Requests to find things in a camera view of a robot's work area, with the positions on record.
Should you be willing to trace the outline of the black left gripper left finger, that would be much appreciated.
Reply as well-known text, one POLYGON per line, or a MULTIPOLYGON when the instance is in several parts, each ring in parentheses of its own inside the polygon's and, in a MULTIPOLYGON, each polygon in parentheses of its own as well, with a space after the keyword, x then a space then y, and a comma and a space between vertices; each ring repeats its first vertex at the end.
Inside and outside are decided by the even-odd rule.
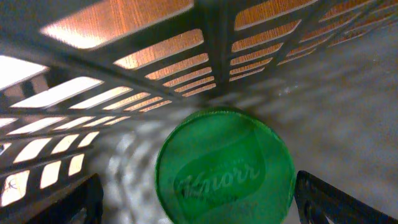
POLYGON ((31 218, 28 224, 100 224, 103 197, 100 177, 94 174, 66 197, 31 218))

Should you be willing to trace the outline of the green lid glass jar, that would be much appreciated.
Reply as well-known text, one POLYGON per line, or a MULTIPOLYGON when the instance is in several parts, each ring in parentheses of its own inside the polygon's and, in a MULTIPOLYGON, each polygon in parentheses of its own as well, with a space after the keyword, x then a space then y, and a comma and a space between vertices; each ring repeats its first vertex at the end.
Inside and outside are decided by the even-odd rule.
POLYGON ((237 108, 186 117, 155 163, 155 191, 173 223, 282 223, 296 172, 285 142, 237 108))

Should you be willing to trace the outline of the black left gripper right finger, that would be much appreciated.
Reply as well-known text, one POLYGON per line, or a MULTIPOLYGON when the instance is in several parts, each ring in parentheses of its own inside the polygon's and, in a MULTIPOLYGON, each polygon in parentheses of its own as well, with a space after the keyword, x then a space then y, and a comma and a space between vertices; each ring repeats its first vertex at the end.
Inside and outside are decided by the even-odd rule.
POLYGON ((366 205, 318 177, 297 173, 295 202, 300 222, 397 224, 397 219, 366 205))

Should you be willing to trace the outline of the grey plastic mesh basket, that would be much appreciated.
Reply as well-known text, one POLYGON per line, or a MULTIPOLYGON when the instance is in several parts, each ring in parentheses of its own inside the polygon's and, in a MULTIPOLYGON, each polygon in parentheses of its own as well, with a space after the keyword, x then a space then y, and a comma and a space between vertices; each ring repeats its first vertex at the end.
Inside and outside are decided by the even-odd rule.
POLYGON ((397 2, 1 2, 1 222, 92 175, 101 223, 173 223, 155 191, 169 134, 243 110, 304 170, 397 219, 397 2))

